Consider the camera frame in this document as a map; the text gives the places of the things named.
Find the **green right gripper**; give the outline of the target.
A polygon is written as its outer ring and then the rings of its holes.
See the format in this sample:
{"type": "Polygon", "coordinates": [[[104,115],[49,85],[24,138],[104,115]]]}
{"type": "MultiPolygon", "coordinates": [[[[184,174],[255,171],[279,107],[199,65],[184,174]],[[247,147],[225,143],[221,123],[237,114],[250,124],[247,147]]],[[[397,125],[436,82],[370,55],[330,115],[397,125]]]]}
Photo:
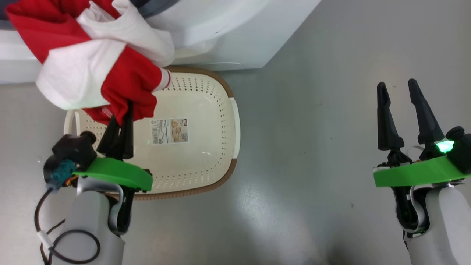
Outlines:
{"type": "MultiPolygon", "coordinates": [[[[417,113],[419,135],[418,143],[442,141],[445,136],[434,116],[428,101],[423,95],[417,80],[408,81],[410,99],[417,113]]],[[[373,178],[376,187],[409,187],[432,183],[449,182],[464,179],[462,173],[447,158],[446,153],[439,147],[432,150],[438,156],[428,160],[411,161],[400,148],[405,146],[404,140],[397,133],[397,129],[390,111],[390,96],[384,82],[377,85],[377,128],[378,149],[392,150],[393,155],[399,155],[402,160],[393,163],[378,165],[373,178]]]]}

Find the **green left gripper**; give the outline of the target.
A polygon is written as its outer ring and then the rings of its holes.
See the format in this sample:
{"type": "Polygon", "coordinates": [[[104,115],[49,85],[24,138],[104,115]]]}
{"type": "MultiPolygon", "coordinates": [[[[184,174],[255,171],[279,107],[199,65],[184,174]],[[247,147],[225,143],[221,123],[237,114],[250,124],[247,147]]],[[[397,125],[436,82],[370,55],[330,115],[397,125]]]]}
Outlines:
{"type": "Polygon", "coordinates": [[[134,106],[132,101],[128,100],[127,106],[128,109],[123,116],[121,127],[115,116],[112,116],[96,148],[96,151],[105,157],[97,157],[87,169],[76,169],[73,174],[148,192],[151,191],[153,185],[151,174],[143,168],[123,161],[134,157],[134,106]]]}

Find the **red and white garment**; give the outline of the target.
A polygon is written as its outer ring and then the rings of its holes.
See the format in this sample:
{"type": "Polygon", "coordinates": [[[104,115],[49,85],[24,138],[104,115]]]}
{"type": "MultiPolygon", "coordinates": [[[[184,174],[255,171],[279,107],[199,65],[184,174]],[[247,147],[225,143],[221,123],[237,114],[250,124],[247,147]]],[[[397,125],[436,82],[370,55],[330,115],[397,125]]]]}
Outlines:
{"type": "Polygon", "coordinates": [[[153,117],[175,56],[169,32],[154,29],[131,0],[17,0],[6,14],[42,64],[37,88],[63,110],[108,125],[153,117]]]}

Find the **paper label in basket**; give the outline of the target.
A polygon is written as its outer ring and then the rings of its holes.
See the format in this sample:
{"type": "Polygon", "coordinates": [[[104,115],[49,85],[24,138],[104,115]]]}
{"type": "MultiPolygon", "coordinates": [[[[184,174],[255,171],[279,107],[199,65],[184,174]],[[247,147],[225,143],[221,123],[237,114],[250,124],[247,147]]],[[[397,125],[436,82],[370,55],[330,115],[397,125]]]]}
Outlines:
{"type": "Polygon", "coordinates": [[[153,145],[187,143],[190,140],[186,118],[151,119],[149,125],[153,145]]]}

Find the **cream perforated laundry basket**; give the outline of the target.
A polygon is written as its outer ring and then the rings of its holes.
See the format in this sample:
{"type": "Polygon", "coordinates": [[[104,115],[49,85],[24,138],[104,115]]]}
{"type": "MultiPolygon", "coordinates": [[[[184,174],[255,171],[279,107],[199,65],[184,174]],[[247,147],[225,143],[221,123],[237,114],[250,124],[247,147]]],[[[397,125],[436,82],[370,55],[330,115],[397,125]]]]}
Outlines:
{"type": "Polygon", "coordinates": [[[151,191],[135,200],[157,200],[211,191],[233,173],[240,151],[240,117],[227,82],[215,72],[167,67],[171,84],[155,92],[153,117],[134,123],[134,157],[129,163],[149,169],[151,191]],[[188,119],[187,143],[153,145],[151,119],[188,119]]]}

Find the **blue-grey rubber door gasket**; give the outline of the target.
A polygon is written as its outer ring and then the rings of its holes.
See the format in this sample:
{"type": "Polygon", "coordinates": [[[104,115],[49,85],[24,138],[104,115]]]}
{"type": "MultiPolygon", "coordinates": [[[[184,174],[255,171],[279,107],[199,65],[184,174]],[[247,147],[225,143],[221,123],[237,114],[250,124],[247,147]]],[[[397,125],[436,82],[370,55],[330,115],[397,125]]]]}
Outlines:
{"type": "Polygon", "coordinates": [[[179,0],[130,0],[130,1],[138,9],[138,12],[144,18],[158,15],[179,2],[179,0]]]}

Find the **white washing machine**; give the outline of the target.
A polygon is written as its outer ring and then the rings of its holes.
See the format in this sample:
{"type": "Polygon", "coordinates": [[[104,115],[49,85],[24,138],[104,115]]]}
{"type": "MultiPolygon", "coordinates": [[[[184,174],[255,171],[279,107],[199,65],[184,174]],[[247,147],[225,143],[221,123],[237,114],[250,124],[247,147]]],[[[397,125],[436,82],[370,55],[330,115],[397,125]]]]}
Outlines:
{"type": "MultiPolygon", "coordinates": [[[[59,0],[59,4],[94,1],[118,15],[113,0],[59,0]]],[[[144,18],[168,31],[175,45],[172,65],[213,71],[263,67],[287,42],[321,0],[179,0],[164,12],[144,18]]],[[[0,84],[29,83],[42,64],[17,31],[0,30],[0,84]]]]}

